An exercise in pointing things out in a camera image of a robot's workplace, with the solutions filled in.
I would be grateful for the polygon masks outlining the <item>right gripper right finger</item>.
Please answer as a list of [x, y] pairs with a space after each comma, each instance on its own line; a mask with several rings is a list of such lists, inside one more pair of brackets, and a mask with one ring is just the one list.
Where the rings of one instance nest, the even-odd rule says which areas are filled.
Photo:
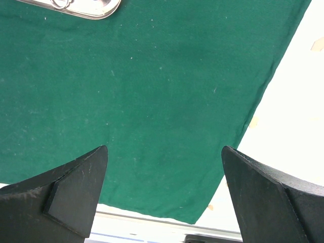
[[323, 186], [230, 146], [221, 158], [243, 242], [323, 242]]

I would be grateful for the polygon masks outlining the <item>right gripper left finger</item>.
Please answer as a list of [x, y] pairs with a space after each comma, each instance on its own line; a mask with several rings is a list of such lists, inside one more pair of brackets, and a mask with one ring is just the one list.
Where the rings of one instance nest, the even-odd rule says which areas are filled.
[[106, 169], [105, 145], [1, 188], [1, 242], [84, 242]]

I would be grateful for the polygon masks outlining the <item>green surgical cloth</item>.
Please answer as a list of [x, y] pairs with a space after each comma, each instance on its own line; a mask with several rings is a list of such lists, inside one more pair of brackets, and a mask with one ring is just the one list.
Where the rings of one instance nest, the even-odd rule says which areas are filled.
[[1, 1], [1, 182], [106, 145], [102, 204], [194, 224], [309, 1], [122, 1], [88, 20]]

